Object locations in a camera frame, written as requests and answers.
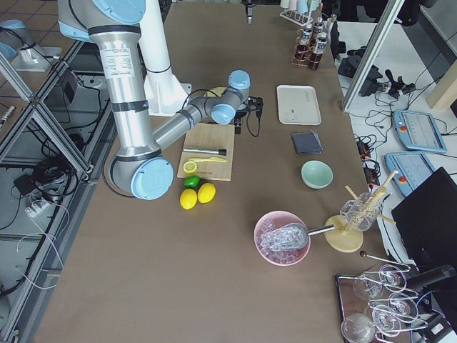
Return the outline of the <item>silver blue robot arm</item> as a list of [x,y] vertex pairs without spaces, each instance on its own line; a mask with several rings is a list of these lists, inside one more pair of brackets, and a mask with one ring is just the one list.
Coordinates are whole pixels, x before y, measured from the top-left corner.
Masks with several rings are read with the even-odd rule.
[[98,46],[120,148],[110,180],[153,200],[171,186],[163,149],[203,119],[229,124],[248,105],[250,76],[232,71],[221,96],[189,99],[173,75],[157,1],[60,1],[61,33]]

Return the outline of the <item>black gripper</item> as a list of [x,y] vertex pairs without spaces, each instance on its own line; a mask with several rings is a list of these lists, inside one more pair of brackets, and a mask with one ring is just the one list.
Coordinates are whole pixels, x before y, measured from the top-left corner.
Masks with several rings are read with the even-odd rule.
[[241,133],[241,118],[252,111],[256,112],[258,120],[263,114],[263,99],[261,97],[250,96],[237,110],[235,115],[235,134]]

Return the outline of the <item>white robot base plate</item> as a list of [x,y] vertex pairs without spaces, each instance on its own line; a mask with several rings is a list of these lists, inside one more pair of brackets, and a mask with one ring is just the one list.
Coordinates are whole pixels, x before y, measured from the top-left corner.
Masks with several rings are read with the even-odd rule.
[[147,72],[144,90],[150,116],[173,116],[190,94],[191,84],[181,83],[171,72]]

